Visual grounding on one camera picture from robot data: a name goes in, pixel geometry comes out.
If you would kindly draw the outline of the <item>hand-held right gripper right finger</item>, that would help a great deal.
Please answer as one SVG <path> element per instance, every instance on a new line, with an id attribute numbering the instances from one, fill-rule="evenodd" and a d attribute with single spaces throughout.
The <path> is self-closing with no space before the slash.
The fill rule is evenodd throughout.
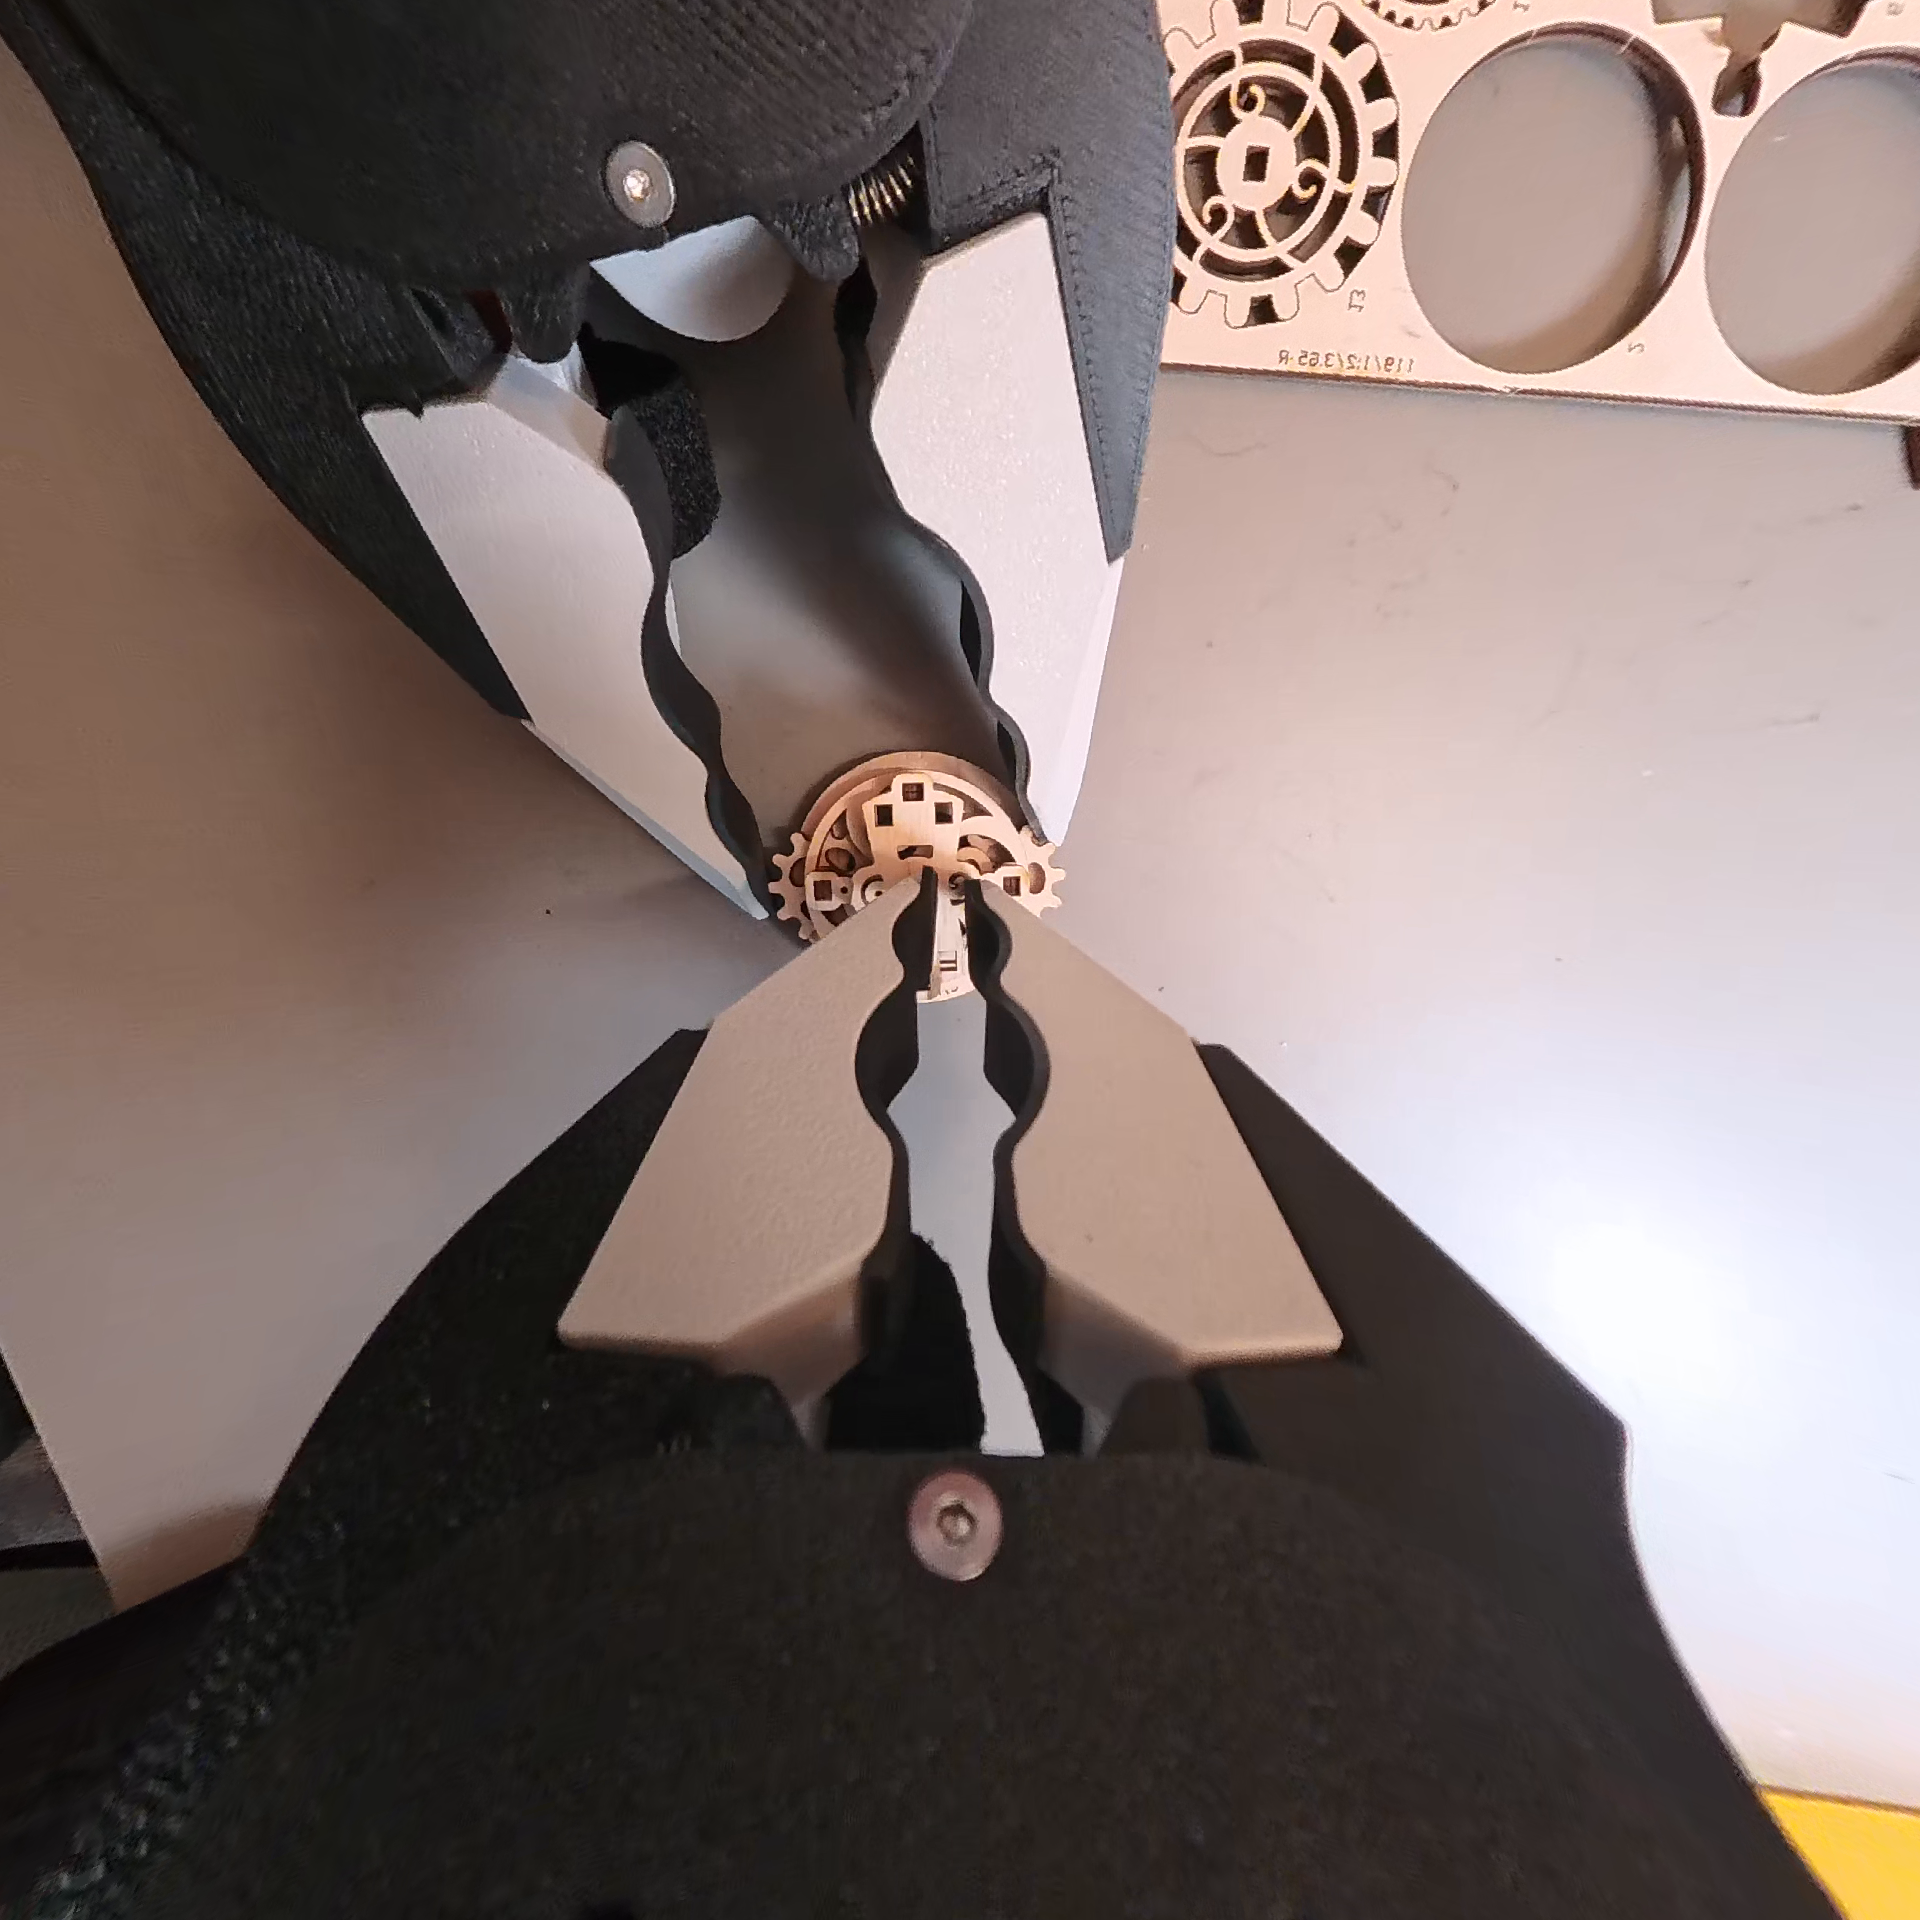
<path id="1" fill-rule="evenodd" d="M 969 886 L 1006 1350 L 1113 1416 L 1146 1377 L 1318 1357 L 1341 1333 L 1199 1048 L 993 886 Z"/>

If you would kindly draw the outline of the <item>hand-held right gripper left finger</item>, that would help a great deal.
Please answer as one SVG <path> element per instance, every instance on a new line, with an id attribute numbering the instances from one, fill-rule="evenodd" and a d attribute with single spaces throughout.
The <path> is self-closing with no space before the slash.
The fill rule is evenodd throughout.
<path id="1" fill-rule="evenodd" d="M 816 1400 L 904 1248 L 889 1103 L 918 1064 L 933 879 L 903 879 L 704 1033 L 559 1317 L 578 1350 L 690 1357 Z"/>

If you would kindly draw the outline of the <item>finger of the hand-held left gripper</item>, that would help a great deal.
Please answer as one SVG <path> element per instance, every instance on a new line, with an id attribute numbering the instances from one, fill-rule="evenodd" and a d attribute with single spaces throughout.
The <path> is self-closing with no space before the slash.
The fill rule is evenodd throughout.
<path id="1" fill-rule="evenodd" d="M 663 566 L 606 470 L 607 421 L 530 360 L 471 398 L 366 410 L 366 432 L 525 708 L 525 727 L 751 918 L 706 769 L 642 672 Z"/>
<path id="2" fill-rule="evenodd" d="M 1046 841 L 1072 821 L 1122 562 L 1111 559 L 1049 223 L 936 256 L 873 228 L 854 416 L 897 508 L 961 584 L 961 650 L 1004 778 Z"/>

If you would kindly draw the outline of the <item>round wooden gear assembly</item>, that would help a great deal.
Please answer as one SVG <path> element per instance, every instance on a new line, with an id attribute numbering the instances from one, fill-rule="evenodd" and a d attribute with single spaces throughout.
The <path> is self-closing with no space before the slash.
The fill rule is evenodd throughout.
<path id="1" fill-rule="evenodd" d="M 999 894 L 1039 913 L 1058 903 L 1064 879 L 1056 846 L 1024 822 L 1012 791 L 969 760 L 936 752 L 889 752 L 863 759 L 828 782 L 808 804 L 800 828 L 793 830 L 789 846 L 773 852 L 777 918 L 810 944 L 866 906 L 852 898 L 852 879 L 861 865 L 863 848 L 856 842 L 856 817 L 850 816 L 850 808 L 870 797 L 887 777 L 900 773 L 951 777 L 972 786 L 992 808 L 993 870 L 983 877 L 964 877 L 956 895 L 944 889 L 934 873 L 938 903 L 933 957 L 928 985 L 918 997 L 922 1001 L 959 999 L 972 991 L 966 881 L 977 879 L 985 894 Z"/>

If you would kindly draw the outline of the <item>ornate wooden cross piece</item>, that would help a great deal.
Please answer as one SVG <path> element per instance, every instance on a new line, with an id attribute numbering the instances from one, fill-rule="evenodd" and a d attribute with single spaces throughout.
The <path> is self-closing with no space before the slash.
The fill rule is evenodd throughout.
<path id="1" fill-rule="evenodd" d="M 852 879 L 858 905 L 922 873 L 936 873 L 956 895 L 964 877 L 990 874 L 996 865 L 986 800 L 945 774 L 889 774 L 850 816 L 863 848 Z"/>

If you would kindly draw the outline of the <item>wooden sheet with round holes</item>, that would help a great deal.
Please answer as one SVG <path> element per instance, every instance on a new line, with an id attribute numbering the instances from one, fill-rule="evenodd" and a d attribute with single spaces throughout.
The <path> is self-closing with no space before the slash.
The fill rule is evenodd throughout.
<path id="1" fill-rule="evenodd" d="M 1725 337 L 1710 228 L 1741 148 L 1786 92 L 1850 68 L 1916 79 L 1916 5 L 1840 5 L 1736 52 L 1728 5 L 1160 5 L 1175 116 L 1170 368 L 1916 421 L 1916 368 L 1841 393 L 1764 375 Z M 1408 181 L 1433 119 L 1502 57 L 1593 48 L 1652 106 L 1663 238 L 1616 336 L 1564 368 L 1495 368 L 1433 324 L 1406 256 Z"/>

